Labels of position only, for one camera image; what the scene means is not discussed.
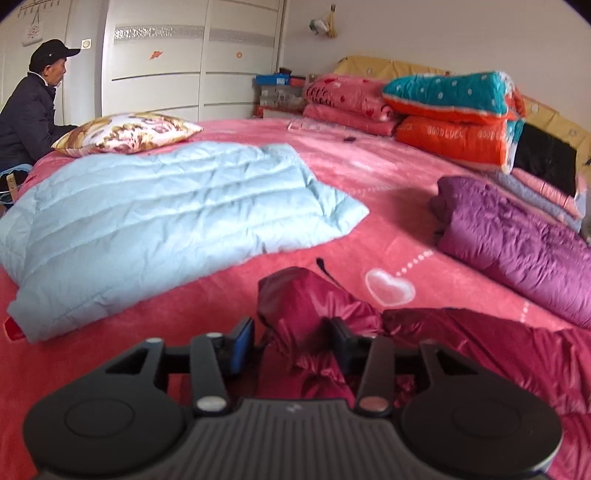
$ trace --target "cap brim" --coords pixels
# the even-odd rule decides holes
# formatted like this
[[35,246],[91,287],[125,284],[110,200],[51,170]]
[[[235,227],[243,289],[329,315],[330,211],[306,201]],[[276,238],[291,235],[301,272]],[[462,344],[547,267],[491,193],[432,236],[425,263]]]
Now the cap brim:
[[73,57],[74,55],[78,55],[80,53],[79,48],[68,48],[66,50],[66,58]]

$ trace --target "black jacket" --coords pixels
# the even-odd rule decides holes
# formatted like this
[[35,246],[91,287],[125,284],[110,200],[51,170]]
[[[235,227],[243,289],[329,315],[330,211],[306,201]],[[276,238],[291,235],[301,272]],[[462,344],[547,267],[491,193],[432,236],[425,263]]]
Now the black jacket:
[[34,73],[27,74],[0,113],[0,171],[21,163],[34,165],[74,125],[56,126],[56,89]]

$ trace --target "baseball cap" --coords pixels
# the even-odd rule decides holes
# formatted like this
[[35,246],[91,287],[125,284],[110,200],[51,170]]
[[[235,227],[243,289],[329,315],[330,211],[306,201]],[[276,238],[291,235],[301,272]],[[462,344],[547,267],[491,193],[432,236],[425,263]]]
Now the baseball cap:
[[79,48],[68,48],[61,40],[54,38],[43,42],[31,55],[29,70],[40,72],[48,65],[53,65],[60,59],[73,57],[80,53]]

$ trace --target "yellow headboard cover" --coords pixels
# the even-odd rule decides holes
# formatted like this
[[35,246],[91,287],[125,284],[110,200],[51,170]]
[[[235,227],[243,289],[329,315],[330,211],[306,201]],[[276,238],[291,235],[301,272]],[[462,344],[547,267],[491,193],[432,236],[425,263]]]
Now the yellow headboard cover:
[[[334,73],[379,80],[394,80],[419,73],[444,75],[451,72],[401,60],[349,55],[341,59]],[[529,124],[568,143],[577,151],[577,171],[581,171],[587,182],[591,184],[591,167],[582,168],[591,157],[591,134],[580,125],[561,116],[553,108],[533,98],[525,97],[525,107],[527,109],[526,121]]]

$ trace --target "man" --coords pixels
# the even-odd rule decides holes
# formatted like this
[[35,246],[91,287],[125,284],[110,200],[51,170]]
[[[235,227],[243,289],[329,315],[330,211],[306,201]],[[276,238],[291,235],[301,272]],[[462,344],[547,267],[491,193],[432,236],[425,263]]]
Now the man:
[[80,53],[60,40],[42,43],[33,55],[29,72],[17,85],[0,113],[0,171],[37,160],[75,125],[54,124],[56,87],[66,73],[66,59]]

